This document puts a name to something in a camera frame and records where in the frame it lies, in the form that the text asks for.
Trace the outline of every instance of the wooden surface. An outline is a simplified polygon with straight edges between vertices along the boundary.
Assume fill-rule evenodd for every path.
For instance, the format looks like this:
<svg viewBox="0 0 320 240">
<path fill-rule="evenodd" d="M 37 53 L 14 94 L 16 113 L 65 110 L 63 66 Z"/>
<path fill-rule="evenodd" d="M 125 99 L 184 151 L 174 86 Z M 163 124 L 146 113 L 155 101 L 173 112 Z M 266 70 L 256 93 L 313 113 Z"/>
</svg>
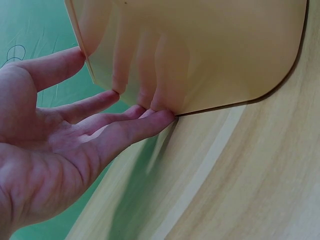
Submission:
<svg viewBox="0 0 320 240">
<path fill-rule="evenodd" d="M 320 239 L 320 1 L 282 88 L 131 146 L 67 239 Z"/>
</svg>

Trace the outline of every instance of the hand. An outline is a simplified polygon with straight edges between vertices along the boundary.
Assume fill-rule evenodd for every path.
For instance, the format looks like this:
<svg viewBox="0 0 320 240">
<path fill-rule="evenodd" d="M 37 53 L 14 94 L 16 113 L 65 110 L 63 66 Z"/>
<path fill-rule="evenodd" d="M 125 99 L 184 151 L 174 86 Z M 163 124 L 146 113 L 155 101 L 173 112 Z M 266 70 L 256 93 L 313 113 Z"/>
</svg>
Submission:
<svg viewBox="0 0 320 240">
<path fill-rule="evenodd" d="M 125 148 L 166 128 L 174 116 L 133 106 L 100 113 L 119 100 L 107 91 L 37 108 L 37 92 L 76 74 L 78 47 L 0 69 L 0 236 L 68 208 Z"/>
<path fill-rule="evenodd" d="M 144 6 L 152 2 L 138 1 L 135 4 Z M 104 81 L 101 68 L 109 67 L 109 63 L 101 66 L 105 56 L 104 60 L 101 60 L 102 56 L 94 56 L 99 47 L 100 52 L 113 51 L 111 85 L 114 91 L 119 94 L 126 91 L 132 65 L 136 63 L 138 76 L 131 78 L 133 82 L 137 79 L 134 86 L 139 86 L 136 102 L 146 109 L 170 109 L 178 114 L 184 106 L 188 85 L 190 53 L 185 41 L 174 31 L 161 31 L 146 25 L 146 20 L 141 19 L 143 14 L 132 10 L 132 1 L 117 1 L 117 4 L 119 21 L 115 45 L 107 46 L 108 49 L 101 42 L 112 21 L 112 0 L 85 0 L 79 15 L 83 51 L 92 63 L 93 72 L 99 72 L 97 81 Z"/>
</svg>

